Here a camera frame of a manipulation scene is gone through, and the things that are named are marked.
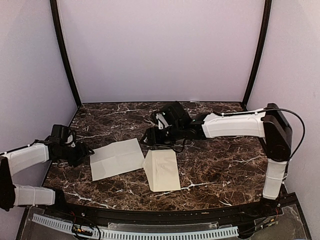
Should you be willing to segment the spare white paper sheet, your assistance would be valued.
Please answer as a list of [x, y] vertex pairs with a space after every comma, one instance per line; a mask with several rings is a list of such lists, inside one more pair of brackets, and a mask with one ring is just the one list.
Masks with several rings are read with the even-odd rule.
[[97, 148], [90, 156], [93, 181], [139, 170], [145, 161], [137, 138], [113, 142]]

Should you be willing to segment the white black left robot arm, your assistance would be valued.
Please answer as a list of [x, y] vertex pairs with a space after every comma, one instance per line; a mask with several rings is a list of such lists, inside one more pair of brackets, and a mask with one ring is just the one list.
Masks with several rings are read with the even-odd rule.
[[40, 163], [64, 160], [78, 167], [95, 152], [85, 142], [76, 140], [76, 132], [68, 126], [55, 124], [45, 140], [34, 140], [26, 146], [0, 154], [0, 208], [50, 206], [60, 218], [67, 218], [71, 208], [61, 189], [14, 184], [12, 177]]

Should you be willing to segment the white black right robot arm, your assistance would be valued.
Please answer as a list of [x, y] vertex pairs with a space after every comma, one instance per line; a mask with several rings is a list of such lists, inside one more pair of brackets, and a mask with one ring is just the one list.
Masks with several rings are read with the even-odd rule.
[[255, 213], [266, 217], [275, 208], [288, 165], [296, 153], [292, 149], [293, 130], [284, 113], [275, 103], [252, 111], [232, 113], [205, 113], [191, 118], [181, 103], [171, 102], [152, 113], [155, 127], [148, 128], [141, 144], [172, 147], [179, 141], [206, 140], [217, 137], [249, 136], [264, 141], [263, 150], [268, 165], [262, 192], [262, 201], [255, 205]]

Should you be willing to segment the cream paper envelope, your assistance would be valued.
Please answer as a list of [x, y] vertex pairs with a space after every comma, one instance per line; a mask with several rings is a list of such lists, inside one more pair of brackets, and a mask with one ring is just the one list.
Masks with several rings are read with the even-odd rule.
[[152, 192], [181, 190], [176, 153], [172, 149], [149, 150], [142, 166]]

